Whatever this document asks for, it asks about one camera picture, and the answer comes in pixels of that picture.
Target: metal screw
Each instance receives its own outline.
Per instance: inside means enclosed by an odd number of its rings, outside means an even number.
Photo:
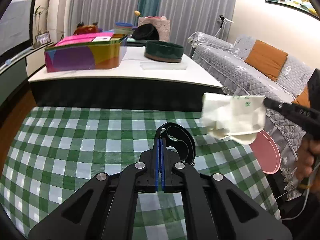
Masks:
[[[105,180],[107,178],[107,175],[105,173],[99,173],[97,174],[97,180]]]
[[[143,169],[146,165],[143,162],[137,162],[134,166],[137,169]]]
[[[181,170],[185,167],[184,163],[176,163],[174,166],[179,170]]]
[[[220,181],[223,179],[223,175],[220,174],[220,173],[215,173],[212,175],[213,179],[217,180],[217,181]]]

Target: black hat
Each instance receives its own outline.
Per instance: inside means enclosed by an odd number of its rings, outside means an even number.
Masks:
[[[151,23],[139,26],[132,34],[135,40],[156,40],[159,41],[159,33]]]

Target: wooden floor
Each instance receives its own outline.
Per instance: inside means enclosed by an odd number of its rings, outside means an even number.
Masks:
[[[0,127],[0,171],[2,174],[5,159],[8,155],[10,145],[16,136],[24,118],[30,110],[36,106],[30,89],[18,95],[14,105],[10,108],[7,118]]]

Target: orange cushion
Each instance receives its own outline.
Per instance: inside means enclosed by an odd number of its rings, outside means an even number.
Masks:
[[[244,61],[272,81],[276,81],[288,53],[272,47],[263,41],[256,40],[249,56]]]
[[[305,106],[305,107],[311,107],[310,106],[310,101],[309,101],[309,91],[308,91],[308,86],[304,88],[302,93],[297,96],[296,100],[292,101],[295,104]]]

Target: gray quilted sofa cover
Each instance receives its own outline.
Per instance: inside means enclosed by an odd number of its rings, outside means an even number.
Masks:
[[[277,82],[251,67],[244,60],[249,55],[256,39],[240,36],[234,45],[196,32],[189,38],[196,48],[192,59],[214,76],[229,95],[264,95],[271,99],[291,103],[305,88],[312,70],[288,55]],[[297,185],[294,176],[296,151],[305,132],[279,113],[266,109],[264,130],[273,138],[281,153],[281,171],[287,183],[288,200],[301,195],[292,190]]]

